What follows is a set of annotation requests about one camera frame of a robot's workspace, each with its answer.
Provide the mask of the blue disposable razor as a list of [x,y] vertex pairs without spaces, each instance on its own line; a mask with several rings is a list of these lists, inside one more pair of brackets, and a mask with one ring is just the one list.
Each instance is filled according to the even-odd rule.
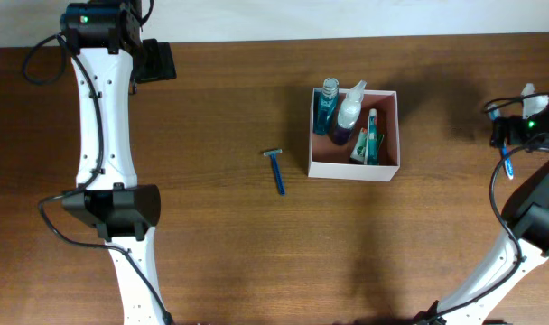
[[280,167],[277,161],[277,155],[282,153],[283,151],[281,149],[273,149],[269,151],[263,152],[264,157],[268,157],[271,161],[272,169],[274,172],[274,178],[276,182],[276,186],[278,189],[278,193],[281,196],[284,196],[286,194],[285,187],[284,187],[284,181],[283,177],[280,171]]

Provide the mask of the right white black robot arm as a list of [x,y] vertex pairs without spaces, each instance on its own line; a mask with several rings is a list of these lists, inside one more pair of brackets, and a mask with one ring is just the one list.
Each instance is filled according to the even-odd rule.
[[419,312],[415,324],[484,324],[490,313],[531,271],[549,260],[549,160],[497,205],[495,185],[504,162],[521,152],[549,153],[549,91],[526,85],[517,97],[483,107],[492,117],[490,145],[502,150],[489,182],[489,203],[501,230],[495,245],[467,280]]

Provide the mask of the teal mouthwash bottle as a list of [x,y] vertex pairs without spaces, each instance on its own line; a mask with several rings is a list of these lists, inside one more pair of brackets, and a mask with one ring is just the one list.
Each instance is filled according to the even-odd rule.
[[315,134],[326,135],[329,132],[338,99],[339,81],[335,78],[326,78],[323,81],[317,104],[317,116],[314,121]]

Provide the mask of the green soap box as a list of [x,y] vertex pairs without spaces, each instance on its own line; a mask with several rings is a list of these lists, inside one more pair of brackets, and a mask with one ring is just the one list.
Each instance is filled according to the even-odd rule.
[[[358,134],[358,139],[356,141],[355,147],[350,155],[350,160],[352,162],[357,164],[368,164],[365,158],[365,154],[367,151],[367,135],[368,135],[368,130],[366,128],[361,128]],[[379,153],[380,146],[383,143],[383,140],[384,140],[384,135],[378,134],[377,143],[376,143],[377,157],[373,159],[373,162],[371,163],[373,165],[379,165],[378,153]]]

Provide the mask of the purple foam pump bottle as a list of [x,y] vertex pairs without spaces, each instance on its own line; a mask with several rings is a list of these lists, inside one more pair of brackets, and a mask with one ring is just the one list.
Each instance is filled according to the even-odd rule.
[[367,82],[361,80],[348,91],[341,102],[332,135],[332,141],[336,145],[344,145],[350,139],[361,112],[366,85]]

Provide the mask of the blue white toothbrush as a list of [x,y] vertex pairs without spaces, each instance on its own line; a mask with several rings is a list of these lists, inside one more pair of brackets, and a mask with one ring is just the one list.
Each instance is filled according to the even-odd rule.
[[[501,114],[500,114],[499,110],[493,110],[493,111],[488,112],[488,117],[491,121],[495,121],[497,118],[501,117]],[[508,154],[507,142],[506,141],[503,141],[503,144],[499,148],[499,151],[500,151],[500,154],[501,154],[502,157],[505,157]],[[513,164],[512,164],[512,162],[509,158],[506,158],[505,161],[504,161],[504,171],[505,171],[506,176],[510,180],[514,179],[515,173],[514,173],[514,169],[513,169]]]

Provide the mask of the white green toothpaste tube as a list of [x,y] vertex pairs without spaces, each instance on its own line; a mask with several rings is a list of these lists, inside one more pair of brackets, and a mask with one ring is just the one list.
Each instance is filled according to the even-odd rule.
[[366,151],[366,164],[368,165],[378,165],[377,143],[377,111],[374,108],[371,108],[368,115],[368,138]]

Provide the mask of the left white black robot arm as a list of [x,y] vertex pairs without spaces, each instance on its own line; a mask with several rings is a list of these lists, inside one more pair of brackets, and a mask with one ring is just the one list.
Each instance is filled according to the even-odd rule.
[[139,82],[167,78],[168,47],[141,39],[139,1],[72,3],[60,18],[79,90],[77,188],[62,207],[94,228],[115,266],[125,324],[171,324],[154,261],[161,197],[141,185],[129,139],[128,98]]

